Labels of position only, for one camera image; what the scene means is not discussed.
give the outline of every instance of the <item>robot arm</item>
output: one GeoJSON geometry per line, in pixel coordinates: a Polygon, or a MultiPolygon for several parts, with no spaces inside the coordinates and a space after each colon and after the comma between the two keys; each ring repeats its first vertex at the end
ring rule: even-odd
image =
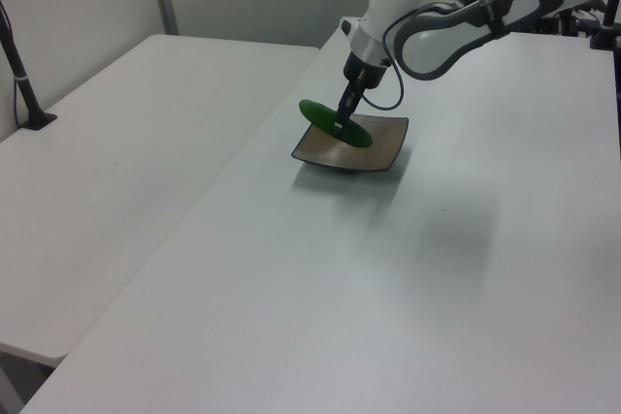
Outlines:
{"type": "MultiPolygon", "coordinates": [[[[364,91],[379,86],[386,68],[394,65],[393,54],[411,77],[434,80],[474,48],[585,1],[479,0],[462,8],[455,0],[369,0],[369,9],[359,21],[341,25],[351,54],[343,70],[348,85],[339,102],[333,135],[340,135],[359,101],[365,99],[364,91]]],[[[384,110],[400,103],[401,99],[384,110]]]]}
{"type": "Polygon", "coordinates": [[[479,0],[445,16],[413,16],[396,35],[395,56],[411,77],[434,80],[470,50],[586,1],[479,0]]]}

